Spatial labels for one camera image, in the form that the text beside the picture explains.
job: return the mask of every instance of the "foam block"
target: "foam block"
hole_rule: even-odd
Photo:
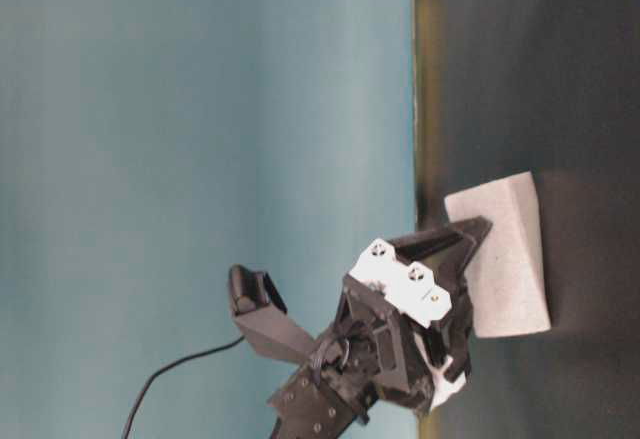
[[[465,274],[476,335],[549,330],[538,196],[531,173],[451,194],[445,206],[451,221],[484,216],[493,223]]]

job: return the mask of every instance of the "wire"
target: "wire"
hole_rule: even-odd
[[[190,354],[190,355],[184,356],[184,357],[182,357],[180,359],[176,359],[175,361],[167,364],[166,366],[158,369],[156,372],[151,374],[149,376],[149,379],[147,379],[147,382],[144,383],[144,386],[142,386],[142,389],[138,393],[138,397],[136,398],[136,402],[133,403],[133,407],[131,408],[131,412],[129,412],[129,417],[127,418],[127,423],[124,425],[124,430],[122,431],[122,439],[127,439],[129,437],[129,433],[131,432],[131,426],[133,426],[133,419],[136,417],[136,413],[138,412],[138,409],[140,408],[140,404],[142,404],[142,399],[144,399],[144,395],[149,390],[149,387],[151,386],[151,383],[153,381],[155,381],[155,379],[158,376],[160,376],[161,374],[164,374],[165,372],[167,372],[167,371],[173,369],[174,367],[179,366],[180,364],[183,364],[185,362],[192,361],[194,359],[200,359],[201,357],[210,356],[211,354],[215,354],[216,352],[222,352],[222,351],[226,351],[228,349],[231,349],[232,347],[237,346],[238,344],[240,344],[243,339],[244,339],[244,336],[240,336],[235,341],[230,342],[229,344],[225,344],[224,346],[214,347],[213,349],[208,349],[206,351],[197,352],[195,354]]]

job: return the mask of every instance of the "teal wall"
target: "teal wall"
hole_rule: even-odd
[[[312,332],[413,227],[409,0],[0,0],[0,432],[117,437],[226,342],[226,270]],[[134,437],[267,437],[246,344],[154,384]],[[367,437],[414,437],[376,406]],[[354,426],[347,437],[363,437]]]

